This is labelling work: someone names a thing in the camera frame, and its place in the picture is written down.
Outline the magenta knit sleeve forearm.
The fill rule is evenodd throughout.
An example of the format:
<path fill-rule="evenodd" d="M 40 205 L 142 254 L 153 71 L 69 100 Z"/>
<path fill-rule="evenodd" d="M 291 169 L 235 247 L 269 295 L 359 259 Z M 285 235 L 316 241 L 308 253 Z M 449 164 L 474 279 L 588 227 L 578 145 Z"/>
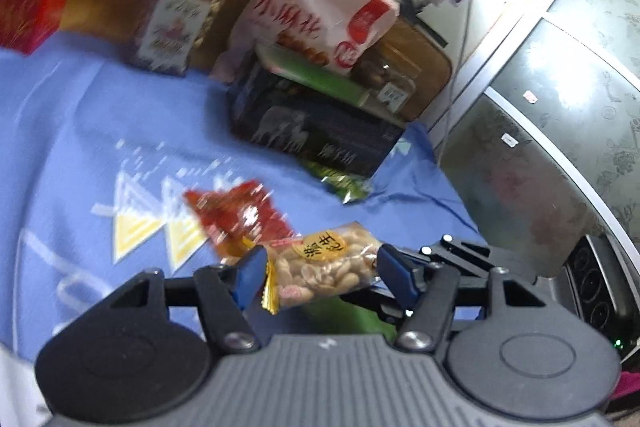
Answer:
<path fill-rule="evenodd" d="M 627 372 L 620 373 L 620 380 L 612 394 L 610 409 L 632 409 L 639 405 L 640 393 L 640 373 Z"/>

